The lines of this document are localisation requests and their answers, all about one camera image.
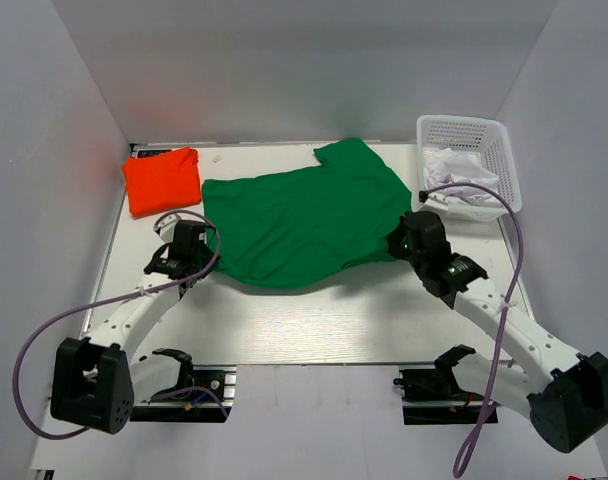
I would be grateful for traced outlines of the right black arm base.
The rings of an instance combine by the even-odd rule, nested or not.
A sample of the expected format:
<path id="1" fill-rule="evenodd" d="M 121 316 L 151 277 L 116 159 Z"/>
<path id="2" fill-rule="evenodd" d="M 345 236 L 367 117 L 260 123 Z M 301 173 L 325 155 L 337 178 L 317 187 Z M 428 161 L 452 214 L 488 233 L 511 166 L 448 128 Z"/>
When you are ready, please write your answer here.
<path id="1" fill-rule="evenodd" d="M 393 385 L 406 426 L 474 425 L 481 412 L 481 395 L 451 388 L 434 368 L 401 369 Z"/>

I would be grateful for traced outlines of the green t-shirt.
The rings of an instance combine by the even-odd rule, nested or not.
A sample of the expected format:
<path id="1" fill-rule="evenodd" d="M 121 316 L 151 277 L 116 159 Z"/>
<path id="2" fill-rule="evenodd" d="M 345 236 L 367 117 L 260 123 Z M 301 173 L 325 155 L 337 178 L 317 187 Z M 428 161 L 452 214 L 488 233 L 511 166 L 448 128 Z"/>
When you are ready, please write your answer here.
<path id="1" fill-rule="evenodd" d="M 317 165 L 202 186 L 219 232 L 218 271 L 240 283 L 303 289 L 342 270 L 390 262 L 386 237 L 411 192 L 363 140 L 316 148 Z"/>

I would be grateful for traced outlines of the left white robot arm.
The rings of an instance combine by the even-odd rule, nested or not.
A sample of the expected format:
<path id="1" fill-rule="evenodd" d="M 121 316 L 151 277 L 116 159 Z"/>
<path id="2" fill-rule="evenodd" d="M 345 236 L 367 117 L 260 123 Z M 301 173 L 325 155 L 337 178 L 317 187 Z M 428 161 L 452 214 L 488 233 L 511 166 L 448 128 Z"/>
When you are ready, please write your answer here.
<path id="1" fill-rule="evenodd" d="M 141 402 L 183 399 L 195 387 L 192 357 L 178 349 L 137 350 L 220 260 L 216 227 L 203 217 L 173 212 L 157 221 L 163 244 L 153 253 L 133 294 L 81 340 L 57 349 L 51 391 L 53 418 L 115 434 Z"/>

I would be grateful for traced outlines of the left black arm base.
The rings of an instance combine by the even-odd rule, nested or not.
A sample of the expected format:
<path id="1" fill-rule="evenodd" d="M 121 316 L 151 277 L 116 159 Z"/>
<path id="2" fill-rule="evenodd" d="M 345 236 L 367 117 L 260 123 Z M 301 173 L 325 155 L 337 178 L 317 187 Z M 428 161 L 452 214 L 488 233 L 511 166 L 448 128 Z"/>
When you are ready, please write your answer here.
<path id="1" fill-rule="evenodd" d="M 231 413 L 236 390 L 235 366 L 195 366 L 179 394 L 146 400 L 130 417 L 138 423 L 222 424 Z"/>

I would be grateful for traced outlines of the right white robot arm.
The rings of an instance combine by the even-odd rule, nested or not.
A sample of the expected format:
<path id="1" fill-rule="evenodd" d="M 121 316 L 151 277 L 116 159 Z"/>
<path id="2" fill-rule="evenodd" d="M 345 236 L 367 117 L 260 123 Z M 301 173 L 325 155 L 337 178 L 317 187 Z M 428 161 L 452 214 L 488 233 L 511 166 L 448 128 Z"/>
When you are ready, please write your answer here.
<path id="1" fill-rule="evenodd" d="M 440 217 L 407 212 L 388 235 L 389 253 L 410 263 L 428 293 L 472 321 L 516 362 L 494 366 L 473 348 L 457 345 L 434 362 L 430 392 L 456 399 L 483 394 L 522 415 L 555 450 L 569 453 L 608 425 L 608 359 L 585 355 L 509 305 L 487 272 L 452 251 Z"/>

